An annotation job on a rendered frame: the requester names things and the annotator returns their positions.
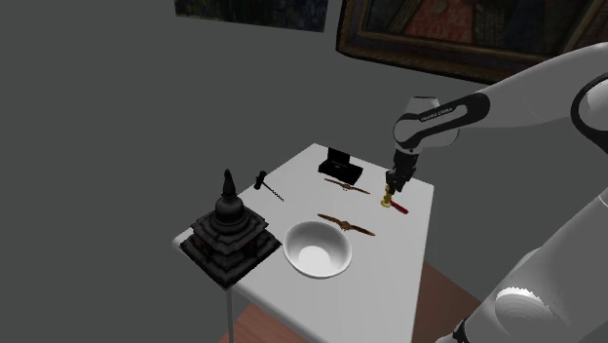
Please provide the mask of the gold and red stamp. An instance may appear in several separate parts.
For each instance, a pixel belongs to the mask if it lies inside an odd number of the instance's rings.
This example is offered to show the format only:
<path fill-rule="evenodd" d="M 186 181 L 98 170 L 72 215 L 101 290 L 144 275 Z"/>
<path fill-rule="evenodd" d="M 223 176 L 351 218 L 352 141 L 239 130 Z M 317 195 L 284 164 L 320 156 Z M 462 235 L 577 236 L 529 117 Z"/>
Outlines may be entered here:
<path fill-rule="evenodd" d="M 395 210 L 408 214 L 408 210 L 393 200 L 393 193 L 391 192 L 391 188 L 389 186 L 385 187 L 385 194 L 380 201 L 380 205 L 385 208 L 394 208 Z"/>

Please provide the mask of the brown bird figure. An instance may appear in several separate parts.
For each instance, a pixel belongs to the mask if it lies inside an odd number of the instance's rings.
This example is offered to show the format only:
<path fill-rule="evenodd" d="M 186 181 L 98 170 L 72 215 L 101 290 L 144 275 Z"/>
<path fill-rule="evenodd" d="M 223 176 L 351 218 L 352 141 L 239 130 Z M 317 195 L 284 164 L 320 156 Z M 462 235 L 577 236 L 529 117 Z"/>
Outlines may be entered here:
<path fill-rule="evenodd" d="M 335 184 L 335 185 L 340 186 L 340 187 L 341 187 L 343 190 L 345 190 L 345 191 L 350 191 L 350 190 L 353 190 L 353 191 L 361 192 L 361 193 L 363 193 L 363 194 L 368 194 L 368 195 L 370 194 L 370 192 L 368 192 L 368 191 L 366 191 L 366 190 L 363 190 L 363 189 L 361 189 L 361 188 L 359 188 L 359 187 L 353 186 L 353 185 L 348 184 L 348 183 L 345 183 L 345 182 L 341 182 L 341 181 L 339 181 L 339 180 L 330 179 L 330 178 L 324 178 L 324 180 L 325 180 L 325 181 L 328 181 L 328 182 L 330 182 L 330 183 L 333 183 L 333 184 Z"/>
<path fill-rule="evenodd" d="M 329 216 L 329 215 L 325 215 L 325 214 L 321 214 L 321 213 L 318 213 L 318 217 L 337 224 L 338 227 L 340 229 L 342 229 L 343 231 L 357 231 L 357 232 L 363 233 L 363 234 L 368 235 L 368 236 L 372 236 L 372 237 L 375 236 L 375 234 L 373 232 L 371 232 L 371 231 L 369 231 L 369 230 L 367 230 L 365 228 L 362 228 L 360 226 L 354 225 L 354 224 L 352 224 L 352 223 L 350 223 L 350 222 L 348 222 L 346 220 L 340 220 L 340 219 L 337 219 L 335 217 L 332 217 L 332 216 Z"/>

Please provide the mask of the open black box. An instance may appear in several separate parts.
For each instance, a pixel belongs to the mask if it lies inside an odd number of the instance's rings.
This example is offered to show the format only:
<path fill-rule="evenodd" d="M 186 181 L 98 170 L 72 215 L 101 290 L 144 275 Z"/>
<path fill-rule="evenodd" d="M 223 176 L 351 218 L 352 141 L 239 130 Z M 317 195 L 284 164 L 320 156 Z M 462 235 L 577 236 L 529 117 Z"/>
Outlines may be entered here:
<path fill-rule="evenodd" d="M 332 176 L 349 185 L 355 185 L 363 168 L 350 162 L 351 156 L 334 148 L 327 149 L 326 159 L 319 164 L 318 172 Z"/>

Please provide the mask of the white bowl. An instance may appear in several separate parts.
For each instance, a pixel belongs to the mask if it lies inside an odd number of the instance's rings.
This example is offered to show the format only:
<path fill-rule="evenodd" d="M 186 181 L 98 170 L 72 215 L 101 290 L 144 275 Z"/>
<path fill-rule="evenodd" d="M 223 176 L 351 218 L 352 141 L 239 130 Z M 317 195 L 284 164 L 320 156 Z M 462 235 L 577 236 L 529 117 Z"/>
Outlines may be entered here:
<path fill-rule="evenodd" d="M 284 236 L 285 259 L 300 274 L 329 279 L 346 271 L 353 257 L 352 246 L 337 228 L 318 221 L 304 221 Z"/>

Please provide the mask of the white table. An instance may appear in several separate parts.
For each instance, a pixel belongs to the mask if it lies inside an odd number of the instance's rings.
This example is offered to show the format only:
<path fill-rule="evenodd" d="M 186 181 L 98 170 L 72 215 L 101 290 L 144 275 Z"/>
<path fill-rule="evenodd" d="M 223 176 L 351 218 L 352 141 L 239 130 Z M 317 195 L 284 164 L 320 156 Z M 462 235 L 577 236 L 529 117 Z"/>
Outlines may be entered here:
<path fill-rule="evenodd" d="M 406 208 L 385 208 L 385 168 L 357 157 L 363 172 L 354 189 L 327 181 L 317 143 L 271 171 L 267 190 L 240 196 L 263 216 L 278 239 L 301 221 L 330 215 L 364 228 L 346 236 L 353 258 L 325 280 L 297 272 L 278 250 L 235 284 L 234 290 L 310 343 L 410 343 L 433 203 L 433 185 L 411 179 L 396 196 Z"/>

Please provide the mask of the black corkscrew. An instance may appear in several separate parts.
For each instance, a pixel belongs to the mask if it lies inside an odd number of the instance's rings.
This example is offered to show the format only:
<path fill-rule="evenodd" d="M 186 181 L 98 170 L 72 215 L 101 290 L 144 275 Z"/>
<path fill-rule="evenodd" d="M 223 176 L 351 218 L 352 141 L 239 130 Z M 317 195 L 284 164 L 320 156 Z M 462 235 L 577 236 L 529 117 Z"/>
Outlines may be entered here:
<path fill-rule="evenodd" d="M 255 177 L 255 182 L 253 184 L 253 188 L 255 190 L 260 190 L 262 187 L 265 187 L 274 196 L 276 196 L 279 200 L 281 200 L 283 202 L 285 199 L 265 182 L 266 176 L 267 176 L 266 171 L 260 171 L 258 173 L 258 175 Z"/>

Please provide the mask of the dark stupa model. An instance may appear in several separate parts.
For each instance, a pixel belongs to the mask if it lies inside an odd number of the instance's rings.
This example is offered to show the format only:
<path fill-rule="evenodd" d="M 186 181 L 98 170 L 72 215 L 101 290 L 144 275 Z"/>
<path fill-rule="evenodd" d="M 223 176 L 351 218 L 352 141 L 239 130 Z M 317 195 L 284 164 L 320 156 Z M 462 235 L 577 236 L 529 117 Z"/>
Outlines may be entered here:
<path fill-rule="evenodd" d="M 196 219 L 176 248 L 228 290 L 282 246 L 267 227 L 265 218 L 244 204 L 231 172 L 225 171 L 214 210 Z"/>

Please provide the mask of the gold framed wall painting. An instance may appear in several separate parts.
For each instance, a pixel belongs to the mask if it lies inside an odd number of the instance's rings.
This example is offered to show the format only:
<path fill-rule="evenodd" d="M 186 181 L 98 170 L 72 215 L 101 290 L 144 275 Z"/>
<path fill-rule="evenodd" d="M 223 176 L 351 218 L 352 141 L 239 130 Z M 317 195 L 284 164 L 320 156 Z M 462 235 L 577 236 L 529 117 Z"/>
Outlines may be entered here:
<path fill-rule="evenodd" d="M 343 0 L 338 53 L 491 85 L 608 42 L 608 0 Z"/>

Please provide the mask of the dark unframed wall picture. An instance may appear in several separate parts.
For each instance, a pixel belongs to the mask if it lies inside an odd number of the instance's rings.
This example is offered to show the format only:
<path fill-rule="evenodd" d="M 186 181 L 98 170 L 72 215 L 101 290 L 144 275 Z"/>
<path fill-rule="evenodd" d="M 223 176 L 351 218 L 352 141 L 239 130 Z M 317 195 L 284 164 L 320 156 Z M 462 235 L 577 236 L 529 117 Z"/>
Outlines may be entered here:
<path fill-rule="evenodd" d="M 173 0 L 179 17 L 324 32 L 329 0 Z"/>

